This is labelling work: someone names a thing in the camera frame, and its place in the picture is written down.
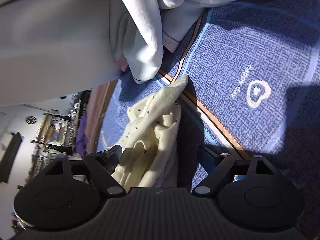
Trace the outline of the cream polka dot shirt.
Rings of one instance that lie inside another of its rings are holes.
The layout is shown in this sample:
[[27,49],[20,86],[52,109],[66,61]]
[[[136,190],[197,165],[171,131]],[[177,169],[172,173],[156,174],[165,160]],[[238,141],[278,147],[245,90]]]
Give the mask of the cream polka dot shirt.
[[130,122],[117,142],[122,154],[111,175],[125,191],[132,187],[176,187],[182,114],[176,100],[187,83],[184,75],[127,109]]

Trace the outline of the purple cloth on bed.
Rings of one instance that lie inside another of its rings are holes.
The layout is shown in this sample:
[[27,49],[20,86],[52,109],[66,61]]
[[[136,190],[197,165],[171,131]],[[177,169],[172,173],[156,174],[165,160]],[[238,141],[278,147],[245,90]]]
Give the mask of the purple cloth on bed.
[[81,158],[84,158],[87,153],[87,137],[85,135],[87,125],[87,112],[85,112],[80,121],[80,125],[78,128],[78,133],[75,139],[75,152],[80,155]]

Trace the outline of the blue plaid bed sheet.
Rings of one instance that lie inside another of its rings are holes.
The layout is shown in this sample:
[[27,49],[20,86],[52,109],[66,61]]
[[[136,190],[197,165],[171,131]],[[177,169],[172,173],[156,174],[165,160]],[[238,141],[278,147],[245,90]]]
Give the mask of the blue plaid bed sheet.
[[319,0],[242,0],[208,10],[159,75],[117,82],[99,151],[129,123],[127,109],[187,75],[178,103],[178,185],[193,189],[212,155],[264,155],[305,198],[302,220],[319,223]]

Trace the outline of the light grey blue duvet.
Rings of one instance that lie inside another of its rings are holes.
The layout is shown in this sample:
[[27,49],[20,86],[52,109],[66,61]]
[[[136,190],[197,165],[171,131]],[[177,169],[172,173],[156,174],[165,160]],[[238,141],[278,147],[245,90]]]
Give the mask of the light grey blue duvet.
[[1,0],[1,105],[155,77],[207,8],[238,0]]

